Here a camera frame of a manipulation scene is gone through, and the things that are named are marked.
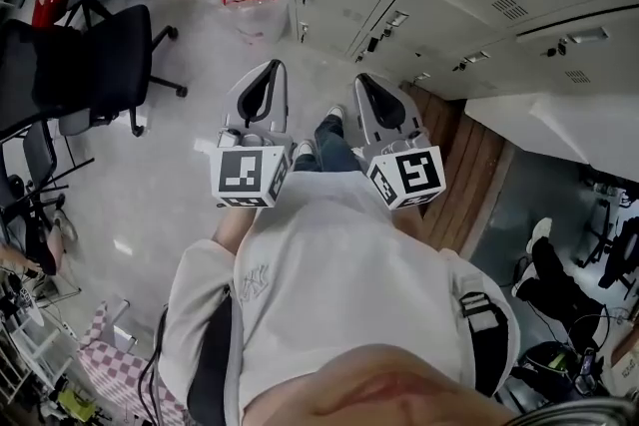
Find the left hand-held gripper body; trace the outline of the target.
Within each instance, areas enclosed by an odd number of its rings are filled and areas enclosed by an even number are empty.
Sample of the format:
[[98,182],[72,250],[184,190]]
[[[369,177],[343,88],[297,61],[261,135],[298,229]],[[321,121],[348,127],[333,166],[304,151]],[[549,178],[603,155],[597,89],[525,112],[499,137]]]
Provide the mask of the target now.
[[229,208],[272,208],[290,170],[292,137],[223,127],[210,152],[212,195]]

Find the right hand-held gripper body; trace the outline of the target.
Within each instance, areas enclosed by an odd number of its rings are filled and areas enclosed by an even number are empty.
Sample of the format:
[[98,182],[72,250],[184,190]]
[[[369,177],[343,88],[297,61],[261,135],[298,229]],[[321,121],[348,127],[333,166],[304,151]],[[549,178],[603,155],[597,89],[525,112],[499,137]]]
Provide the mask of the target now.
[[387,142],[375,154],[365,149],[366,176],[391,211],[425,205],[446,190],[440,147],[424,130]]

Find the grey metal locker cabinet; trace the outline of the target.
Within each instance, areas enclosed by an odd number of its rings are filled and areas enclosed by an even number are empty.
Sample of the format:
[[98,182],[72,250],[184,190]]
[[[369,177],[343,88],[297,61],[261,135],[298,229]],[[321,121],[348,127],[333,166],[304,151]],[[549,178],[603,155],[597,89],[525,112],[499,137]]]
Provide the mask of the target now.
[[639,95],[639,0],[499,28],[447,0],[291,0],[303,43],[446,99]]

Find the person's left forearm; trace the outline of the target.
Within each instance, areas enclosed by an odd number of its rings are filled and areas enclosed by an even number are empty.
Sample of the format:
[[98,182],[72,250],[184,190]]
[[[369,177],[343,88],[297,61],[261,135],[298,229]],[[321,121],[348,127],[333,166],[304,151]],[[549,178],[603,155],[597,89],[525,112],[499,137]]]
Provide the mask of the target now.
[[216,230],[212,241],[232,255],[236,255],[253,225],[258,213],[255,208],[227,208]]

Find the person's blue jeans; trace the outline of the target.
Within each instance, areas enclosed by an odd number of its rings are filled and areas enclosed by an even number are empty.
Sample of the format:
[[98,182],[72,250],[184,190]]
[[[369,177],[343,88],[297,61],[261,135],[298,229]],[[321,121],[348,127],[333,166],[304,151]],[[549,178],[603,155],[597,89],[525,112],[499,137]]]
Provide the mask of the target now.
[[294,158],[294,172],[361,172],[361,165],[344,138],[343,121],[325,116],[315,130],[316,156]]

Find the wooden pallet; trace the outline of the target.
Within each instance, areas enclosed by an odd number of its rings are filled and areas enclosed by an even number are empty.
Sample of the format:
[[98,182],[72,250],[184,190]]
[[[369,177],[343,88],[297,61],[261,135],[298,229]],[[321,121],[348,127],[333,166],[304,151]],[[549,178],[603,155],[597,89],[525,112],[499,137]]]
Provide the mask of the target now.
[[464,258],[506,147],[505,140],[464,113],[463,100],[445,101],[408,82],[400,88],[416,103],[430,141],[440,147],[446,190],[425,206],[393,216],[395,227]]

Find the person's white shirt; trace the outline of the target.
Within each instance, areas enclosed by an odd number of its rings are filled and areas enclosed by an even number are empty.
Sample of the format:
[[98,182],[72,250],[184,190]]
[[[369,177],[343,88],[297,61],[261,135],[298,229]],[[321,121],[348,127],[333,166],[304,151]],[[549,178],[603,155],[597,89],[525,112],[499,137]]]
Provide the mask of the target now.
[[494,400],[519,329],[490,277],[395,227],[362,173],[293,172],[236,255],[211,237],[186,249],[159,371],[201,422],[242,426],[262,393],[378,344]]

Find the white table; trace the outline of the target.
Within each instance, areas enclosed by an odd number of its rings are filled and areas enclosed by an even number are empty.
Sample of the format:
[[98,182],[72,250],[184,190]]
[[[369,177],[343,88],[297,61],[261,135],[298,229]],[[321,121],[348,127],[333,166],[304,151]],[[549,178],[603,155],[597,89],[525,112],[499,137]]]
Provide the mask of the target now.
[[465,114],[524,151],[639,183],[639,95],[498,96]]

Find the black office chair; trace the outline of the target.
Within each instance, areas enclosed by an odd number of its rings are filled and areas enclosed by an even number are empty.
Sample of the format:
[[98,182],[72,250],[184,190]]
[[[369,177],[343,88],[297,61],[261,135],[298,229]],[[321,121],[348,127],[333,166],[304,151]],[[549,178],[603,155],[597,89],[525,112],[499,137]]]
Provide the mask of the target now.
[[154,35],[142,4],[86,31],[7,20],[0,25],[0,141],[68,116],[80,118],[83,130],[108,125],[123,112],[134,115],[152,83],[186,97],[187,87],[152,74],[155,49],[178,36],[173,26]]

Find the grey folding chair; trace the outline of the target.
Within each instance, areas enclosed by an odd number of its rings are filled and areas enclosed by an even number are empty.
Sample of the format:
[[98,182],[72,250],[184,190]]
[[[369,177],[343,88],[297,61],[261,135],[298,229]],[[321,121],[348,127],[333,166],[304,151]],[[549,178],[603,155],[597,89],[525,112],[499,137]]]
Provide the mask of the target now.
[[57,182],[95,162],[94,158],[76,164],[70,155],[73,166],[56,176],[58,161],[46,122],[37,122],[15,134],[14,139],[22,141],[22,149],[29,171],[29,180],[24,184],[17,175],[7,173],[3,144],[0,143],[0,232],[9,239],[9,223],[20,216],[27,220],[35,216],[39,223],[47,228],[52,226],[45,214],[45,208],[60,210],[66,201],[61,191],[68,185],[58,186]]

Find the black wheeled equipment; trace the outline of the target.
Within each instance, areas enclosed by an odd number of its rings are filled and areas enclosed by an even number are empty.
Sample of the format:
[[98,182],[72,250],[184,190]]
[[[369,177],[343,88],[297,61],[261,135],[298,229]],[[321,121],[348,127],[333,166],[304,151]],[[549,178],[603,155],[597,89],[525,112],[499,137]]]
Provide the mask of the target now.
[[624,298],[627,298],[637,282],[637,279],[630,281],[628,276],[639,269],[639,215],[625,219],[617,232],[612,222],[612,204],[616,201],[621,210],[628,210],[639,202],[639,183],[597,171],[589,165],[580,167],[579,181],[601,196],[596,204],[604,209],[604,217],[599,230],[590,221],[584,225],[584,231],[596,242],[585,258],[575,260],[576,265],[585,268],[606,255],[598,286],[608,289],[620,282],[626,288]]

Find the pink checkered cloth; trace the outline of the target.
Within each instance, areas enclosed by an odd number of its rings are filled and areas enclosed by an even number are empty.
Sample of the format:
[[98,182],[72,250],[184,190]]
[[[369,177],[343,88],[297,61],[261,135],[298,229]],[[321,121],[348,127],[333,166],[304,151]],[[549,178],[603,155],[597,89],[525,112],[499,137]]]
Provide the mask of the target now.
[[168,391],[149,362],[132,352],[133,337],[120,336],[117,321],[130,307],[111,311],[103,302],[78,344],[78,359],[95,390],[121,412],[152,426],[188,426],[186,408]]

